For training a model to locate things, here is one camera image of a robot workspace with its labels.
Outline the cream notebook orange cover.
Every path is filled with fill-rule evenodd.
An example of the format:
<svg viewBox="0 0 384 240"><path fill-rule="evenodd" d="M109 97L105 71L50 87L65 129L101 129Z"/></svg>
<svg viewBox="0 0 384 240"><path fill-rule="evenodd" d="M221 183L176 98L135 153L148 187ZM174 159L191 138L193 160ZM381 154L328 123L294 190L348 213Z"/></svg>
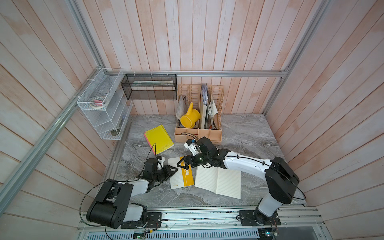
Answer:
<svg viewBox="0 0 384 240"><path fill-rule="evenodd" d="M170 178L171 189L173 190L194 185L194 178L191 166L189 166L188 170L177 167L177 163L180 160L181 158L168 159L168 164L178 169L178 171Z"/></svg>

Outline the cream lined notebook with holes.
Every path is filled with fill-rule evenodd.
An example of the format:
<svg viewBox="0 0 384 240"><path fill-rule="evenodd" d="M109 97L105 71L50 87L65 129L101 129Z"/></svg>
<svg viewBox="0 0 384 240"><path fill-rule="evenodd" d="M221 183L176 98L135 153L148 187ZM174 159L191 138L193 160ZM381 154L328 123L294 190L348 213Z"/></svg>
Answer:
<svg viewBox="0 0 384 240"><path fill-rule="evenodd" d="M241 199L241 172L214 167L206 169L199 166L196 171L195 187L217 195Z"/></svg>

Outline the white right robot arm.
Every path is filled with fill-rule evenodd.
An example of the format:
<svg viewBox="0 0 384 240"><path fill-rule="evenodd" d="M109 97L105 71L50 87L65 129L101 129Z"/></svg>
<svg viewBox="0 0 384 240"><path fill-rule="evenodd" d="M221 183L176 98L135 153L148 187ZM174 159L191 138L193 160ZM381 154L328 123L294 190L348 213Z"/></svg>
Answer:
<svg viewBox="0 0 384 240"><path fill-rule="evenodd" d="M205 166L225 170L237 170L256 176L267 182L269 193L259 202L255 215L269 219L283 204L290 204L300 182L286 161L280 157L272 160L247 157L228 149L217 149L210 139L202 137L188 140L185 147L191 155L184 156L177 163L183 169Z"/></svg>

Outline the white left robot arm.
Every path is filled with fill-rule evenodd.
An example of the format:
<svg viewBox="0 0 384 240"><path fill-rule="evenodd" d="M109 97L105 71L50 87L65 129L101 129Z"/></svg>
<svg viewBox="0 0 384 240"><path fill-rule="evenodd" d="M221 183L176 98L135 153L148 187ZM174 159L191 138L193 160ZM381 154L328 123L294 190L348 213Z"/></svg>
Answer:
<svg viewBox="0 0 384 240"><path fill-rule="evenodd" d="M87 221L95 223L97 227L113 229L148 227L148 208L131 203L131 197L148 193L177 172L176 167L164 165L160 157L155 157L146 160L142 171L133 180L104 181L87 211Z"/></svg>

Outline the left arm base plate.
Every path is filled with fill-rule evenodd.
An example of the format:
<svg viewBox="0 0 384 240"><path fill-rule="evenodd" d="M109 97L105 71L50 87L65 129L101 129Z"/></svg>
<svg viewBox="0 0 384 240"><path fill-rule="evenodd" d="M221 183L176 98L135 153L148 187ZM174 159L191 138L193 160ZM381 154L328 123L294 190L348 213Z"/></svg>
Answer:
<svg viewBox="0 0 384 240"><path fill-rule="evenodd" d="M121 225L121 229L158 229L161 227L162 213L161 212L145 212L138 221L125 221Z"/></svg>

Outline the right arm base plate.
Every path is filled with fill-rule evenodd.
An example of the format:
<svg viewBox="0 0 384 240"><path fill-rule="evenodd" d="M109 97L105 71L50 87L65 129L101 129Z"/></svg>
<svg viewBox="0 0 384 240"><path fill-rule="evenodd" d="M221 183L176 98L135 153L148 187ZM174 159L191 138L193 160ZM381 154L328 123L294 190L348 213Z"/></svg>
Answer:
<svg viewBox="0 0 384 240"><path fill-rule="evenodd" d="M278 212L275 211L271 217L266 217L256 210L239 211L236 220L240 221L242 226L280 226L281 220Z"/></svg>

